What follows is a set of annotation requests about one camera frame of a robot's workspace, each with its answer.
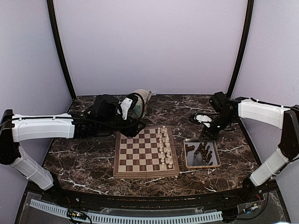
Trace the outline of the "metal tray with wooden rim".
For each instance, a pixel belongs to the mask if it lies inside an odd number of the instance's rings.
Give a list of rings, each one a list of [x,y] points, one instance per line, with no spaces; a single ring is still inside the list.
[[[185,139],[184,140],[185,165],[192,168],[218,168],[221,166],[215,141]]]

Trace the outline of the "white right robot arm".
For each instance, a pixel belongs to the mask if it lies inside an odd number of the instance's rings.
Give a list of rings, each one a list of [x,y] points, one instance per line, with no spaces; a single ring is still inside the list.
[[[249,202],[258,188],[299,156],[299,106],[285,106],[254,98],[229,98],[217,92],[209,99],[212,114],[198,113],[191,119],[203,124],[201,140],[217,140],[219,133],[232,123],[247,127],[262,163],[242,182],[238,198]]]

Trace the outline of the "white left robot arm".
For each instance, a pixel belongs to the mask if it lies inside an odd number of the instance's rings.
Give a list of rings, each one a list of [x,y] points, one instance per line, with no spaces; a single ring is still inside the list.
[[[66,193],[61,190],[55,174],[42,168],[33,160],[20,143],[38,139],[84,139],[102,137],[120,132],[127,137],[135,137],[144,127],[142,115],[133,118],[129,110],[138,101],[145,108],[145,102],[138,93],[127,95],[122,101],[112,95],[98,95],[90,107],[82,112],[59,115],[25,116],[14,114],[7,109],[0,122],[0,162],[20,172],[34,182],[55,203],[63,203]]]

